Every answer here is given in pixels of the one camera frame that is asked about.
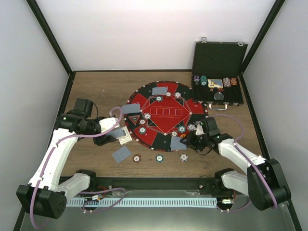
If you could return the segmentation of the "dealt card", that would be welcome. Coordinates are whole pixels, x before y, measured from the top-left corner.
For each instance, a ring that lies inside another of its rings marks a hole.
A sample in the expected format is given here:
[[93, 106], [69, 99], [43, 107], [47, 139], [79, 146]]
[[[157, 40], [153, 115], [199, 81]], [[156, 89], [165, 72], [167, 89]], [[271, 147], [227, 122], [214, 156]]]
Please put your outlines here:
[[118, 164], [130, 156], [131, 152], [126, 146], [121, 147], [119, 150], [112, 154], [112, 157]]
[[152, 95], [165, 95], [168, 92], [168, 87], [152, 88]]
[[139, 103], [131, 103], [122, 106], [123, 114], [131, 114], [131, 113], [139, 113], [140, 112], [140, 104]]
[[170, 150], [178, 151], [178, 150], [186, 150], [187, 146], [180, 142], [181, 137], [172, 136], [170, 142]]

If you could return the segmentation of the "blue white chip stack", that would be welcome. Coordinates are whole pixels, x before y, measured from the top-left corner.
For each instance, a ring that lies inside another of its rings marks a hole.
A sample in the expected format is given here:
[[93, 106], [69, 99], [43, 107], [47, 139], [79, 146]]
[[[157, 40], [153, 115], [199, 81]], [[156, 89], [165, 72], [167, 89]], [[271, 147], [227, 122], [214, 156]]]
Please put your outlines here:
[[180, 160], [183, 161], [183, 162], [186, 162], [188, 160], [188, 155], [187, 154], [181, 154]]

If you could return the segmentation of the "red brown chip stack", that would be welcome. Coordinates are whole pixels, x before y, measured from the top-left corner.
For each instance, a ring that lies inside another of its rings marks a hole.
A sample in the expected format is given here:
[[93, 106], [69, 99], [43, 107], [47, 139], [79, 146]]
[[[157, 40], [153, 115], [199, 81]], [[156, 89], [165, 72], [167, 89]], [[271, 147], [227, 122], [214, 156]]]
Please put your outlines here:
[[134, 162], [139, 162], [141, 160], [141, 156], [139, 154], [136, 154], [133, 156], [133, 161]]

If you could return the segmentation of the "playing card deck with box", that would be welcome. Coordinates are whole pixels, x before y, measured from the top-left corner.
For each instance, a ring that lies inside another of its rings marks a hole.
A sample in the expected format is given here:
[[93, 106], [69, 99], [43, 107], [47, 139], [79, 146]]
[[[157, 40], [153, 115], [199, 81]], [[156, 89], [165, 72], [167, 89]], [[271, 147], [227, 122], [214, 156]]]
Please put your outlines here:
[[123, 131], [123, 129], [112, 130], [106, 134], [106, 136], [111, 136], [115, 139], [119, 139], [121, 137], [124, 137], [125, 135], [126, 133]]

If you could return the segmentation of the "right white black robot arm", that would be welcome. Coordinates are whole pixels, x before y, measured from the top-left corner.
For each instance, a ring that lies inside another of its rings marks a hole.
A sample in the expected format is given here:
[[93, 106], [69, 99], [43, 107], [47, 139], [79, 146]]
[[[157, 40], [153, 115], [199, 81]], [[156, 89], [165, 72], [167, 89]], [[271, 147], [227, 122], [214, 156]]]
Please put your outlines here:
[[213, 117], [206, 117], [188, 125], [188, 134], [180, 141], [187, 147], [202, 151], [208, 148], [229, 159], [244, 173], [224, 169], [216, 173], [214, 189], [220, 194], [229, 189], [249, 197], [250, 202], [260, 211], [277, 208], [278, 204], [291, 199], [291, 191], [280, 163], [266, 159], [242, 147], [231, 135], [222, 134]]

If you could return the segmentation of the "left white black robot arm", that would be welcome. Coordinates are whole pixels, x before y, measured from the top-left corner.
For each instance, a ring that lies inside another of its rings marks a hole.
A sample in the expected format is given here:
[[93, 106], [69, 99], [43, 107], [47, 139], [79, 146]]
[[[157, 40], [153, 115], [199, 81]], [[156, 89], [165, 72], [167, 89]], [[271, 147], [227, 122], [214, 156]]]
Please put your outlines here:
[[73, 110], [60, 114], [55, 122], [51, 142], [46, 154], [27, 185], [20, 185], [16, 191], [22, 208], [31, 218], [39, 215], [58, 219], [64, 212], [66, 202], [79, 193], [94, 194], [98, 190], [96, 173], [79, 170], [72, 177], [60, 183], [60, 176], [68, 156], [81, 138], [92, 138], [98, 146], [108, 141], [106, 134], [119, 127], [119, 117], [91, 119], [95, 103], [78, 98]]

